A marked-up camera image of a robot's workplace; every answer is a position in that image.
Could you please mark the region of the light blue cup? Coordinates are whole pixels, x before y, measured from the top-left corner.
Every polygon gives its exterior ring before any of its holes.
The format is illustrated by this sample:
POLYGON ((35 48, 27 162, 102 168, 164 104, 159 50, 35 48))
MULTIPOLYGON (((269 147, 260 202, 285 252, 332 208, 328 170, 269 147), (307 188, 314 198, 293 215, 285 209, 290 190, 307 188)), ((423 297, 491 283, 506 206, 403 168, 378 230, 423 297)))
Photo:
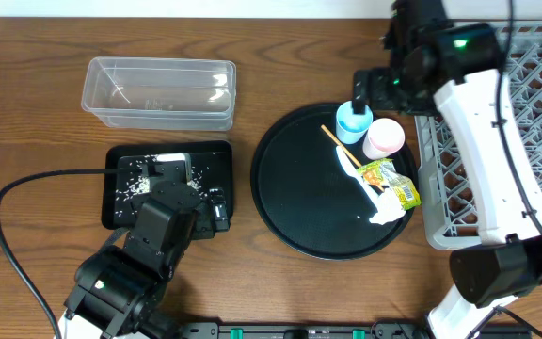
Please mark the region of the light blue cup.
POLYGON ((352 102, 344 102, 336 111, 336 137, 342 144, 355 144, 366 134, 373 119, 367 105, 362 114, 356 114, 352 102))

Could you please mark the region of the rice grains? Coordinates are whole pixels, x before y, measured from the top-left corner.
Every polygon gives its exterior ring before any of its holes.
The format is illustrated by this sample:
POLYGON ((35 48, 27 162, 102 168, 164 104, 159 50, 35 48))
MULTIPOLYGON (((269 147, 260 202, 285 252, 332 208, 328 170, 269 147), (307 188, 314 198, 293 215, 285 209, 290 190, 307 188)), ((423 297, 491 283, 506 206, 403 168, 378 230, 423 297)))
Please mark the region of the rice grains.
POLYGON ((119 168, 137 169, 137 172, 121 173, 117 177, 114 195, 114 218, 131 218, 137 216, 138 207, 132 202, 144 198, 151 193, 151 179, 149 174, 142 173, 143 166, 162 166, 171 161, 185 161, 191 164, 187 153, 160 153, 145 155, 125 155, 118 160, 119 168))

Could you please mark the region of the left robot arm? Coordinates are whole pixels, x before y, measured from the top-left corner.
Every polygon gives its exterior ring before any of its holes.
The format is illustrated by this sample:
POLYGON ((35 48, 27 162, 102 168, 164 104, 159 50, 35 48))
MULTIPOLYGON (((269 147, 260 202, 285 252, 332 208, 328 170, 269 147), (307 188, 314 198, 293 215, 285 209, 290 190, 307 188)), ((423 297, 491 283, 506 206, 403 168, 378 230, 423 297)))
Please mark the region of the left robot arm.
POLYGON ((86 322, 98 338, 140 331, 162 336, 151 316, 186 249, 193 240, 229 229, 223 189, 200 194, 183 182, 157 183, 139 197, 136 222, 123 246, 105 245, 77 269, 60 324, 86 322))

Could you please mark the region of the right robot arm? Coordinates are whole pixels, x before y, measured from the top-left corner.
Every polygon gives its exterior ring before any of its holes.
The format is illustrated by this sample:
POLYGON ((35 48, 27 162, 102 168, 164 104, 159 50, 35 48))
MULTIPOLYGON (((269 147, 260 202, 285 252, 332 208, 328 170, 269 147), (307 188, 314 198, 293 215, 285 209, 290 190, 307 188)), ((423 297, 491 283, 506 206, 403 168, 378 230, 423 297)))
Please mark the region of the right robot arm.
POLYGON ((427 317, 434 338, 468 338, 542 285, 542 193, 510 104, 506 48, 486 23, 393 19, 386 68, 359 71, 356 108, 433 112, 451 130, 478 217, 477 245, 452 252, 453 287, 427 317))

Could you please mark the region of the grey dishwasher rack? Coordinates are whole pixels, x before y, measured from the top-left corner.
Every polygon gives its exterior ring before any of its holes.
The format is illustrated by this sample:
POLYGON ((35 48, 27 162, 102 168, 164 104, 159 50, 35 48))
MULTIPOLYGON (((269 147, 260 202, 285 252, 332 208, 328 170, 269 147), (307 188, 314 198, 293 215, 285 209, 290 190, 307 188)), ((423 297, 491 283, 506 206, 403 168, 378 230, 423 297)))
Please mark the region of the grey dishwasher rack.
MULTIPOLYGON (((542 21, 518 21, 514 32, 495 22, 500 41, 511 38, 506 70, 522 142, 542 191, 542 21)), ((440 118, 415 120, 420 144, 420 194, 425 234, 437 250, 479 243, 477 215, 466 172, 447 124, 440 118)))

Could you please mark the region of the black rectangular tray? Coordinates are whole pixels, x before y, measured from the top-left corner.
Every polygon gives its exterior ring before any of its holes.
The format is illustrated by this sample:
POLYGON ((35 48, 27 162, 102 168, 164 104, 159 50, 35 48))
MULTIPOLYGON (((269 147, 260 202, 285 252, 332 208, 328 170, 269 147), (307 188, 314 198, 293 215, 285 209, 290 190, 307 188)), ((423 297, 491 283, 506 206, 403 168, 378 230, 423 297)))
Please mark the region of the black rectangular tray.
MULTIPOLYGON (((105 159, 108 169, 117 169, 118 160, 125 155, 145 155, 160 153, 188 153, 191 156, 192 183, 199 195, 203 196, 211 189, 220 187, 224 190, 230 217, 234 210, 232 148, 223 140, 189 142, 120 145, 111 148, 105 159)), ((131 227, 136 217, 114 218, 114 195, 119 174, 104 176, 104 192, 101 221, 109 230, 131 227)))

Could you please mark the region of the pink cup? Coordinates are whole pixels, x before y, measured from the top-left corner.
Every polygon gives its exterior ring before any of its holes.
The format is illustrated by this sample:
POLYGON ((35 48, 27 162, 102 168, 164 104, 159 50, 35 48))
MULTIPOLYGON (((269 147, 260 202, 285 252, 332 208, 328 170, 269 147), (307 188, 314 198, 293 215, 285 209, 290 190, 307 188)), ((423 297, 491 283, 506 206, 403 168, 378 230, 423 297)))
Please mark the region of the pink cup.
POLYGON ((395 120, 388 118, 372 122, 363 141, 363 153, 372 160, 385 158, 398 152, 405 144, 406 136, 403 127, 395 120))

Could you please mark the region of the wooden chopstick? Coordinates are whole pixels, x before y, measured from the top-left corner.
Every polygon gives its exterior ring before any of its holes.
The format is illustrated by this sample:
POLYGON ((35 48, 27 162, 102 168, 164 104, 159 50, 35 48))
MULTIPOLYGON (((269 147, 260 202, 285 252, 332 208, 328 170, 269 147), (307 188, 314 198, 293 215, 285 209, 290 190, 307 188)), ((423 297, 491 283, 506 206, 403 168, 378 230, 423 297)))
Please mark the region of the wooden chopstick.
MULTIPOLYGON (((344 154, 350 159, 357 169, 362 167, 362 164, 357 160, 357 158, 350 153, 350 151, 339 141, 339 139, 324 125, 321 124, 321 129, 332 139, 332 141, 344 152, 344 154)), ((370 175, 363 175, 363 179, 370 184, 379 189, 380 192, 384 192, 384 187, 376 180, 372 179, 370 175)))

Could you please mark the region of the white plastic spoon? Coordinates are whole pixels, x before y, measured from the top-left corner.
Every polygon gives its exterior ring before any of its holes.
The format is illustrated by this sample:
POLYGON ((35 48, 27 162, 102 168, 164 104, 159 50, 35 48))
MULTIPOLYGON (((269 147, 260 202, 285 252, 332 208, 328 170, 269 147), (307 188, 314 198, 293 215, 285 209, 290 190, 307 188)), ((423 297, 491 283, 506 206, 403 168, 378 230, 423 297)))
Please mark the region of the white plastic spoon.
POLYGON ((336 147, 336 154, 344 173, 347 176, 353 178, 359 184, 361 189, 364 191, 365 195, 368 197, 372 205, 377 206, 377 203, 378 203, 377 193, 369 184, 365 182, 363 177, 357 173, 357 170, 355 169, 354 165, 351 163, 348 156, 345 154, 344 150, 340 146, 336 147))

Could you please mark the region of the yellow snack wrapper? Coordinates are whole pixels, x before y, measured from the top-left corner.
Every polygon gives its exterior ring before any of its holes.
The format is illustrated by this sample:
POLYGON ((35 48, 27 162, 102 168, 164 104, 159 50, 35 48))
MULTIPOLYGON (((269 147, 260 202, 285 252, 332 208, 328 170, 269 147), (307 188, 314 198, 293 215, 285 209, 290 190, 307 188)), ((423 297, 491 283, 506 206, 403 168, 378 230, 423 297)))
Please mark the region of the yellow snack wrapper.
POLYGON ((363 165, 357 169, 357 173, 372 186, 390 188, 396 194, 405 211, 422 203, 413 181, 405 175, 399 174, 389 158, 363 165))

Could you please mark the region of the round black serving tray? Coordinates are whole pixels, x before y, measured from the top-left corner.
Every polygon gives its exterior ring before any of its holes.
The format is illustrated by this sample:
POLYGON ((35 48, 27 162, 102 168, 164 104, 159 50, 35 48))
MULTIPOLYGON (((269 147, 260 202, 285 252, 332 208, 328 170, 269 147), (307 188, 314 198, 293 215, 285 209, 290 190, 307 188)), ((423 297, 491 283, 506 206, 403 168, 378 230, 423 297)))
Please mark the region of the round black serving tray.
POLYGON ((365 257, 388 246, 407 226, 412 210, 384 225, 357 180, 341 166, 335 104, 308 105, 279 119, 253 157, 250 185, 256 208, 282 242, 326 260, 365 257))

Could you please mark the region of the crumpled white napkin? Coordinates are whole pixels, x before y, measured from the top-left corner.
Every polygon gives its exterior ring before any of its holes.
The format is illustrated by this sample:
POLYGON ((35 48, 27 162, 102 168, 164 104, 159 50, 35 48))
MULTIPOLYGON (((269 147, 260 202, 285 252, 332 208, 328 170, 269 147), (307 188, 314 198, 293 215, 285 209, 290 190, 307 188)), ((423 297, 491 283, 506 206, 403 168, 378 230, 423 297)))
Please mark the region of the crumpled white napkin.
POLYGON ((369 218, 372 224, 384 225, 403 217, 406 213, 398 196, 391 188, 372 199, 376 212, 369 218))

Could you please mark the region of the clear plastic bin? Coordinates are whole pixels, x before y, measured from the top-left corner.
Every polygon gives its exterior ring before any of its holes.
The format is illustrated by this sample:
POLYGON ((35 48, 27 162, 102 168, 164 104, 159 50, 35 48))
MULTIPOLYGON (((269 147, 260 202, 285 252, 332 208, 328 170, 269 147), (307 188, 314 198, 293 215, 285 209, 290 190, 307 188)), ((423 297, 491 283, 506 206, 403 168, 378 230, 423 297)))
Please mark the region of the clear plastic bin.
POLYGON ((228 60, 98 56, 81 106, 112 128, 228 131, 236 82, 228 60))

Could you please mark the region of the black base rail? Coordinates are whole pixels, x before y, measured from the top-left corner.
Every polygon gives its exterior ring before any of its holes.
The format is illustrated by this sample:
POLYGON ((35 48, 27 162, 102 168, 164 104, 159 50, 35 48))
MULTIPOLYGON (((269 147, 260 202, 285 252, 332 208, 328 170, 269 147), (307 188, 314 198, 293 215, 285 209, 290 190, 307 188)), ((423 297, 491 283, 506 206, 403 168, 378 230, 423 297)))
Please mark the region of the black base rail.
POLYGON ((430 339, 423 328, 404 322, 375 322, 372 325, 219 325, 189 323, 176 335, 179 339, 430 339))

